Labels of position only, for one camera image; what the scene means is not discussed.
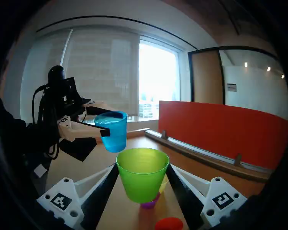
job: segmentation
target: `white wall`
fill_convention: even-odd
[[[23,31],[7,66],[2,100],[5,109],[17,119],[20,119],[20,89],[22,85],[23,70],[30,48],[33,45],[34,37],[35,31],[32,26],[29,26]]]
[[[286,81],[272,71],[242,66],[224,66],[226,105],[250,108],[288,120]],[[237,92],[227,91],[237,84]]]
[[[180,74],[180,101],[191,101],[191,79],[188,52],[178,53]]]
[[[214,39],[194,20],[160,0],[56,0],[40,11],[36,16],[36,23],[38,28],[42,28],[56,21],[84,15],[110,15],[139,20],[167,30],[199,49],[217,45]],[[118,20],[85,18],[56,26],[61,28],[62,26],[88,25],[95,24],[96,21],[101,25],[112,25],[112,23],[115,25],[114,21]],[[119,20],[118,25],[129,27],[130,23]],[[139,30],[144,28],[144,25],[136,24]]]

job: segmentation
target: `red panel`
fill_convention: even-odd
[[[275,169],[288,141],[288,121],[228,105],[160,101],[159,132],[198,148]]]

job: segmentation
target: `table surface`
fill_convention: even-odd
[[[126,149],[141,147],[158,149],[165,152],[170,158],[170,163],[208,181],[216,176],[220,176],[246,197],[258,194],[264,186],[263,183],[248,181],[206,166],[145,136],[127,140]],[[115,162],[117,154],[108,152],[103,144],[98,144],[85,161],[81,162],[60,151],[58,158],[52,161],[50,165],[45,189],[50,189],[63,177],[71,178],[76,182],[99,172],[112,165]],[[141,209],[139,204],[128,199],[121,178],[118,176],[97,229],[151,230],[154,229],[154,225],[158,220],[165,217],[180,218],[184,223],[184,229],[188,229],[169,183],[166,185],[165,191],[160,196],[155,208],[145,210]]]

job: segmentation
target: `black frame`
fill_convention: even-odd
[[[194,102],[194,74],[193,74],[193,65],[192,65],[192,55],[193,54],[198,54],[198,53],[204,53],[204,52],[209,52],[209,51],[216,51],[218,54],[218,59],[220,63],[220,69],[221,69],[221,76],[222,76],[222,86],[223,86],[223,105],[225,105],[225,81],[224,81],[224,72],[223,72],[223,66],[222,66],[222,60],[220,56],[220,50],[248,50],[248,51],[254,51],[258,53],[265,54],[276,61],[279,62],[279,59],[272,53],[263,50],[263,49],[258,49],[255,47],[251,46],[217,46],[217,47],[211,47],[211,48],[205,48],[205,49],[198,49],[195,51],[188,52],[188,59],[189,59],[189,68],[190,68],[190,83],[191,83],[191,101]]]

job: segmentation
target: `screw hole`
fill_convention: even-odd
[[[65,223],[65,220],[62,217],[59,217],[58,221],[60,221],[61,223]]]
[[[209,209],[209,210],[206,212],[206,214],[207,214],[208,216],[212,216],[212,215],[214,214],[214,210],[213,210],[213,209]]]
[[[72,211],[70,212],[70,215],[71,215],[72,217],[77,217],[77,216],[78,216],[78,213],[77,213],[76,211],[72,210]]]

